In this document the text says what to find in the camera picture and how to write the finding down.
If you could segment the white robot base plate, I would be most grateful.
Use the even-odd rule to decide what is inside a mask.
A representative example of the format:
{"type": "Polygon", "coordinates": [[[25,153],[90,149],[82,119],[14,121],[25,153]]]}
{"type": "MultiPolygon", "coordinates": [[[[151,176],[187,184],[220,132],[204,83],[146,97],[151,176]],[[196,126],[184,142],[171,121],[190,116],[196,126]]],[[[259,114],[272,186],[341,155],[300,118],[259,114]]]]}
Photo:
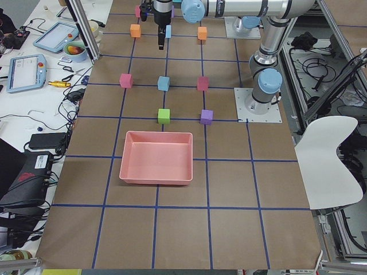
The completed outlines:
{"type": "Polygon", "coordinates": [[[276,96],[269,103],[259,103],[252,97],[252,88],[234,88],[237,121],[241,123],[282,123],[276,96]]]}

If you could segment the silver robot arm near pink tray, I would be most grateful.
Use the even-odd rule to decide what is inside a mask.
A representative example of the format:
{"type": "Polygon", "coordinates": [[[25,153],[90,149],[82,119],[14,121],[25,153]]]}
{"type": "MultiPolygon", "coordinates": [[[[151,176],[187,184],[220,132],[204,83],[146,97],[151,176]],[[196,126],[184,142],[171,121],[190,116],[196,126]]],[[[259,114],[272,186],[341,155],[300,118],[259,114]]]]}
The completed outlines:
{"type": "Polygon", "coordinates": [[[313,1],[182,1],[181,11],[186,22],[197,23],[204,17],[255,16],[263,21],[264,35],[259,49],[250,58],[254,80],[252,93],[246,97],[246,109],[256,115],[268,112],[271,101],[279,92],[283,79],[274,69],[286,39],[289,24],[307,12],[313,1]]]}

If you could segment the black idle gripper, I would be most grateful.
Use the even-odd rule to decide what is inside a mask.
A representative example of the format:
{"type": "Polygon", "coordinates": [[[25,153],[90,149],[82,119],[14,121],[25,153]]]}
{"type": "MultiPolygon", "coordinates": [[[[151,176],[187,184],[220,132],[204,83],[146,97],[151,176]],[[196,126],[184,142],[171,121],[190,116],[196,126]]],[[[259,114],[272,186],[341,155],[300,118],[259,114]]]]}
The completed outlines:
{"type": "Polygon", "coordinates": [[[139,6],[140,18],[142,22],[147,20],[148,14],[154,16],[154,22],[158,28],[158,49],[164,50],[165,27],[171,23],[171,13],[173,9],[172,0],[143,1],[139,6]]]}

